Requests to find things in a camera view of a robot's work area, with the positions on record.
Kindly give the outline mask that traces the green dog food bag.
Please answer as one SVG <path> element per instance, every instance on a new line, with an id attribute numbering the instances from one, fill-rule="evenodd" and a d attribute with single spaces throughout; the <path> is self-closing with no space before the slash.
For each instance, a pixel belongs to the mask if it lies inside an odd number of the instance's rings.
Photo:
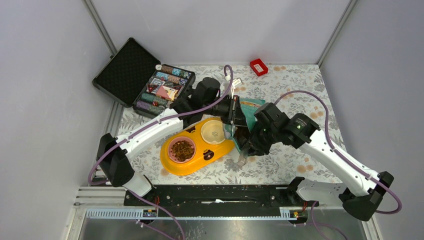
<path id="1" fill-rule="evenodd" d="M 222 103 L 228 105 L 228 113 L 221 118 L 224 131 L 229 140 L 232 140 L 238 152 L 247 150 L 247 155 L 260 156 L 261 151 L 255 149 L 249 138 L 256 125 L 257 119 L 254 113 L 266 103 L 264 99 L 244 98 L 239 96 L 226 97 Z"/>

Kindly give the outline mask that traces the clear plastic scoop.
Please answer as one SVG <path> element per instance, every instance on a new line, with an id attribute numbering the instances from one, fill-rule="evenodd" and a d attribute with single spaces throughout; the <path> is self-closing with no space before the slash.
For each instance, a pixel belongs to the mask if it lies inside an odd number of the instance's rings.
<path id="1" fill-rule="evenodd" d="M 242 149 L 239 152 L 239 157 L 238 157 L 238 160 L 237 160 L 238 166 L 243 167 L 247 163 L 248 153 L 249 153 L 249 150 L 247 148 Z"/>

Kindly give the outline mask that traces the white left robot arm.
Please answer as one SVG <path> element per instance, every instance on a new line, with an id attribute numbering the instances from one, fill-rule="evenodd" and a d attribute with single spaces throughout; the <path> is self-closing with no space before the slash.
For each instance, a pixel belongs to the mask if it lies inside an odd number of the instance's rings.
<path id="1" fill-rule="evenodd" d="M 166 108 L 133 132 L 117 137 L 113 137 L 110 133 L 103 135 L 99 142 L 97 161 L 89 175 L 92 176 L 100 167 L 106 179 L 100 181 L 89 179 L 89 184 L 124 187 L 136 192 L 135 197 L 142 205 L 152 204 L 155 200 L 153 185 L 144 175 L 135 172 L 130 161 L 158 140 L 199 122 L 204 115 L 220 118 L 227 116 L 233 107 L 225 101 L 233 94 L 233 87 L 237 87 L 242 81 L 231 75 L 227 75 L 225 79 L 223 94 L 219 98 L 213 96 L 210 104 L 206 104 L 206 91 L 212 88 L 212 83 L 216 80 L 204 78 L 191 93 L 191 98 L 177 99 L 170 108 Z"/>

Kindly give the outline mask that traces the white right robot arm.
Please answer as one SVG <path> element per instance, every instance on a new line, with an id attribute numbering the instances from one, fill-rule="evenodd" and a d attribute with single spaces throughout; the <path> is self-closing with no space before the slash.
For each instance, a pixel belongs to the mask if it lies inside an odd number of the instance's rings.
<path id="1" fill-rule="evenodd" d="M 331 146 L 325 131 L 303 113 L 290 118 L 275 104 L 267 102 L 255 111 L 254 117 L 257 122 L 248 141 L 254 150 L 267 155 L 273 144 L 291 146 L 319 161 L 341 180 L 341 183 L 317 182 L 297 176 L 286 190 L 291 205 L 317 201 L 341 206 L 352 217 L 365 222 L 377 212 L 394 181 L 390 173 L 376 172 L 336 145 Z"/>

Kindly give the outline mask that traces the yellow double pet bowl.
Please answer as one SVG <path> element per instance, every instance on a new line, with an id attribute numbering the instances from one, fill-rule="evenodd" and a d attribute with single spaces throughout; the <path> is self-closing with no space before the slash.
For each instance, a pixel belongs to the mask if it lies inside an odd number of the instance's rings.
<path id="1" fill-rule="evenodd" d="M 235 144 L 226 139 L 223 127 L 220 118 L 211 117 L 170 137 L 160 150 L 162 166 L 186 176 L 229 154 Z"/>

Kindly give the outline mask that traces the floral table mat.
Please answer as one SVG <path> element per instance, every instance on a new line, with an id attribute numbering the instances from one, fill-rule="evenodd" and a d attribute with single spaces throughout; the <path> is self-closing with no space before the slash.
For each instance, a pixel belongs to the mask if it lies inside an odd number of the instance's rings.
<path id="1" fill-rule="evenodd" d="M 343 146 L 344 141 L 331 106 L 321 71 L 317 65 L 269 65 L 268 73 L 256 76 L 247 65 L 233 65 L 235 78 L 242 84 L 235 94 L 244 98 L 277 102 L 288 116 L 303 113 L 320 127 L 329 112 L 329 133 L 332 141 Z M 145 175 L 153 184 L 236 185 L 288 184 L 294 177 L 317 182 L 337 183 L 339 179 L 318 160 L 282 144 L 275 144 L 269 155 L 249 157 L 244 166 L 226 155 L 186 176 L 169 173 L 161 164 L 160 151 L 164 140 L 150 145 L 130 161 L 133 169 Z"/>

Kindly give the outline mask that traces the small red box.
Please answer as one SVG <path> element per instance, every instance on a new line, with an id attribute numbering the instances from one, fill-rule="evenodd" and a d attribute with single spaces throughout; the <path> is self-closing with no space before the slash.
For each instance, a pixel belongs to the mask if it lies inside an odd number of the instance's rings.
<path id="1" fill-rule="evenodd" d="M 260 59 L 257 58 L 255 60 L 252 60 L 249 63 L 249 66 L 253 70 L 253 72 L 256 74 L 256 76 L 260 77 L 268 73 L 269 68 L 265 65 L 265 63 Z"/>

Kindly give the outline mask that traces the black poker chip case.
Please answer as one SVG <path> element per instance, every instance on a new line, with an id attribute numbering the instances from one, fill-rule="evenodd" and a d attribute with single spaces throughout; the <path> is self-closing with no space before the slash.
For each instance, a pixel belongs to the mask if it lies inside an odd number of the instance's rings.
<path id="1" fill-rule="evenodd" d="M 189 91 L 195 79 L 193 71 L 162 64 L 130 37 L 92 84 L 125 108 L 154 118 Z"/>

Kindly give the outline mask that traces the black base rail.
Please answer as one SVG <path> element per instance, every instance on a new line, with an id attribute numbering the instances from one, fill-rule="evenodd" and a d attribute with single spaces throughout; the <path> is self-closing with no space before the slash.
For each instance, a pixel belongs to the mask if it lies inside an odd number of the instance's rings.
<path id="1" fill-rule="evenodd" d="M 302 200 L 288 185 L 156 185 L 141 198 L 126 191 L 124 205 L 165 208 L 160 217 L 281 217 L 282 210 L 304 212 L 313 201 Z"/>

